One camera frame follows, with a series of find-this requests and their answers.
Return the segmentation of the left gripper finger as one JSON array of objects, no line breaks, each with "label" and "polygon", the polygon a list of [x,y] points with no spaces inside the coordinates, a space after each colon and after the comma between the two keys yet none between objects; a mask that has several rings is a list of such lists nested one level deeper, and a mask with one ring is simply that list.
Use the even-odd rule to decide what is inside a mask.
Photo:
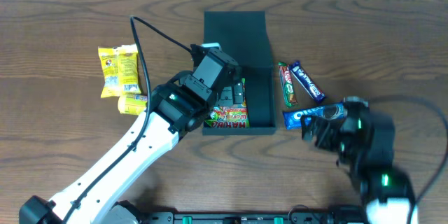
[{"label": "left gripper finger", "polygon": [[244,84],[242,82],[233,86],[233,101],[235,104],[244,103]]},{"label": "left gripper finger", "polygon": [[217,100],[216,106],[230,107],[234,104],[233,89],[231,87],[224,87],[220,98]]}]

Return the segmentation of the blue Oreo cookie pack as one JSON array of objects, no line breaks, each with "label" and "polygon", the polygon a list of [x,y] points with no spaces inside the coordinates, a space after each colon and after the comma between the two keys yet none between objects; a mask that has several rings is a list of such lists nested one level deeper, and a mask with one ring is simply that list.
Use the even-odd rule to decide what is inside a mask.
[{"label": "blue Oreo cookie pack", "polygon": [[299,129],[302,127],[301,118],[303,116],[316,116],[327,120],[344,118],[347,115],[343,103],[316,106],[298,111],[283,112],[284,124],[287,130]]}]

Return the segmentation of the Haribo worms gummy bag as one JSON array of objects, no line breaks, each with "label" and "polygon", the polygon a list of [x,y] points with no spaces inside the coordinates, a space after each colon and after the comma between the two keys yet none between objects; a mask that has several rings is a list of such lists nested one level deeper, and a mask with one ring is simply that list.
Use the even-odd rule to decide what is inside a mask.
[{"label": "Haribo worms gummy bag", "polygon": [[205,128],[249,128],[249,111],[246,105],[246,81],[241,79],[244,84],[244,103],[233,104],[230,107],[215,106],[210,112],[209,117],[204,121]]}]

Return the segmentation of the green KitKat bar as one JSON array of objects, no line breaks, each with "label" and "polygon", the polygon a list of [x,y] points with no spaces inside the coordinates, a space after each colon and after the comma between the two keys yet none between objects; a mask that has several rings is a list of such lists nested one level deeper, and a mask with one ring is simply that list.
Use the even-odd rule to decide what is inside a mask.
[{"label": "green KitKat bar", "polygon": [[297,106],[298,102],[295,96],[295,91],[293,89],[293,82],[291,79],[291,73],[288,69],[288,65],[285,62],[278,62],[278,66],[285,105],[288,108]]}]

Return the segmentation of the dark green gift box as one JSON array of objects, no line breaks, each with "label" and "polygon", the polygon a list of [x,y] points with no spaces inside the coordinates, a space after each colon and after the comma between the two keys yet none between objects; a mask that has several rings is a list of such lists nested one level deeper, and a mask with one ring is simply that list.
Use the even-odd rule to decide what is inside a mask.
[{"label": "dark green gift box", "polygon": [[207,11],[204,42],[217,42],[242,67],[248,107],[248,128],[209,127],[204,136],[273,135],[276,130],[274,60],[263,11]]}]

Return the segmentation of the purple Dairy Milk bar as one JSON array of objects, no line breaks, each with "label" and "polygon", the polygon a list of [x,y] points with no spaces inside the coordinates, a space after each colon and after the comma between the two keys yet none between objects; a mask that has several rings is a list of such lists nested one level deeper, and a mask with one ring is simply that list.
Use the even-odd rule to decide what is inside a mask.
[{"label": "purple Dairy Milk bar", "polygon": [[320,104],[326,98],[324,92],[305,71],[300,61],[290,64],[288,69],[317,104]]}]

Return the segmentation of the yellow candy canister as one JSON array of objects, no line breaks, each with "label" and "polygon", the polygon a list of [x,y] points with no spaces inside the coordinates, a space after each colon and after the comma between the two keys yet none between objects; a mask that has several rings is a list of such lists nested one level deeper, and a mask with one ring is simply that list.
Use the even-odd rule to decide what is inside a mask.
[{"label": "yellow candy canister", "polygon": [[118,99],[118,110],[121,114],[138,116],[148,104],[148,97],[141,94],[126,94]]}]

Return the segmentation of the yellow snack bag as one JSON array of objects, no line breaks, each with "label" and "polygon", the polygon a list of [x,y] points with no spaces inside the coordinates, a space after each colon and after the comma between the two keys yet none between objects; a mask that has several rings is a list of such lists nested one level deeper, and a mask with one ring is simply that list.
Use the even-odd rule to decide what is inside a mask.
[{"label": "yellow snack bag", "polygon": [[101,98],[141,94],[137,64],[139,54],[135,44],[112,48],[99,47],[98,56],[104,75]]}]

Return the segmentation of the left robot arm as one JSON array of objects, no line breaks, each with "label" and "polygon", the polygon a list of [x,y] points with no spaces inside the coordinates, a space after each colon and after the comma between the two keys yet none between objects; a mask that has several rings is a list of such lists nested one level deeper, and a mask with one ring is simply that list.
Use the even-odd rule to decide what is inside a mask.
[{"label": "left robot arm", "polygon": [[210,114],[242,68],[220,48],[193,45],[194,69],[157,86],[125,135],[70,186],[49,200],[30,197],[20,223],[100,223],[121,195]]}]

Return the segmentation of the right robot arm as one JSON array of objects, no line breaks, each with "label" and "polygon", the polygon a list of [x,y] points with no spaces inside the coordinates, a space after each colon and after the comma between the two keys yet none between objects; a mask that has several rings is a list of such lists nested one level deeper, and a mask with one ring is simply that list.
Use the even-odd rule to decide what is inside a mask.
[{"label": "right robot arm", "polygon": [[337,154],[359,194],[367,223],[417,223],[417,199],[409,175],[394,165],[395,126],[359,97],[343,100],[345,116],[303,115],[302,139]]}]

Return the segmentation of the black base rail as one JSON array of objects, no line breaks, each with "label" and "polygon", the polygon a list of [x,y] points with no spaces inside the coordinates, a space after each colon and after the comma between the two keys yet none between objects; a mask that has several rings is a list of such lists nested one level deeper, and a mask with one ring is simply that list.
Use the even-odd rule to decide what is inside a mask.
[{"label": "black base rail", "polygon": [[326,213],[172,213],[148,214],[143,224],[361,224],[362,216]]}]

